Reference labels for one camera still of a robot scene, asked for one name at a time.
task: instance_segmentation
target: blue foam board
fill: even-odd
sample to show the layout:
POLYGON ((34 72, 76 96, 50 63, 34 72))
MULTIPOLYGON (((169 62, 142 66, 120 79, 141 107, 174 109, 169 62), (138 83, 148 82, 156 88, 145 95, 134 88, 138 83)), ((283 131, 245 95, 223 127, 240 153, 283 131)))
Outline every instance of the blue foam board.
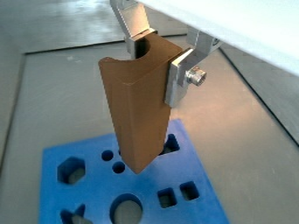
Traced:
POLYGON ((113 223, 124 200, 142 208, 141 224, 229 223, 180 120, 169 121, 166 133, 172 152, 138 174, 121 161, 114 134, 45 149, 40 223, 69 224, 73 214, 93 224, 113 223), (73 184, 77 169, 85 174, 73 184))

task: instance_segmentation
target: metal plate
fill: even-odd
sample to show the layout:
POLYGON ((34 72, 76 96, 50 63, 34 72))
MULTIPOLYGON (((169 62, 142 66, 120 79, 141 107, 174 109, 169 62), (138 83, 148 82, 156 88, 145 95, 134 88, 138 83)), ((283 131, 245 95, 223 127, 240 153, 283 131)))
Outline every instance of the metal plate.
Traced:
MULTIPOLYGON (((184 38, 169 38, 174 44, 184 38)), ((0 178, 5 224, 38 220, 42 149, 113 131, 98 59, 129 59, 125 44, 26 56, 0 178)), ((299 220, 299 151, 219 51, 201 62, 180 118, 232 224, 299 220)))

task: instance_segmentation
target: cardboard piece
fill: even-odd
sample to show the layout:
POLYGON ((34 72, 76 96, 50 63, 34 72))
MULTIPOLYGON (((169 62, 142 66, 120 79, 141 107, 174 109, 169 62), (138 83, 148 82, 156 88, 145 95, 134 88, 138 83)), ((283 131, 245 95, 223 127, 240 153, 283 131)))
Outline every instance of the cardboard piece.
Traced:
POLYGON ((170 114, 164 103, 169 61, 183 51, 153 33, 144 37, 142 48, 138 59, 98 62, 120 154, 134 173, 162 151, 170 114))

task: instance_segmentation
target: circular hole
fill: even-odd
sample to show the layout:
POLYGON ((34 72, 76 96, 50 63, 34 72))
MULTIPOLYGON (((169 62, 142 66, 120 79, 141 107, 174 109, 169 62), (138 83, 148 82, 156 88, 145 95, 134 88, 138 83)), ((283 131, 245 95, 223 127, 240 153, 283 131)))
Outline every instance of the circular hole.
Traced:
POLYGON ((113 158, 113 152, 110 150, 104 150, 101 153, 101 158, 104 161, 109 161, 113 158))
POLYGON ((121 162, 116 162, 112 166, 114 173, 121 173, 125 170, 125 165, 121 162))
POLYGON ((109 219, 113 224, 137 224, 142 217, 142 206, 138 198, 130 194, 121 194, 109 208, 109 219))

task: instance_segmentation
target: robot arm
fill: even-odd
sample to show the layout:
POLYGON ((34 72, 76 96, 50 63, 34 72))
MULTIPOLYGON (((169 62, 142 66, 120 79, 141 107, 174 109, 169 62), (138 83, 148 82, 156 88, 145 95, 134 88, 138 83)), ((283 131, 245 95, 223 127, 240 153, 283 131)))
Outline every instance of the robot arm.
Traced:
POLYGON ((98 62, 106 101, 122 160, 138 173, 161 153, 170 108, 189 84, 199 86, 207 74, 197 63, 220 41, 189 27, 183 49, 156 35, 145 8, 136 1, 110 0, 132 60, 98 62))

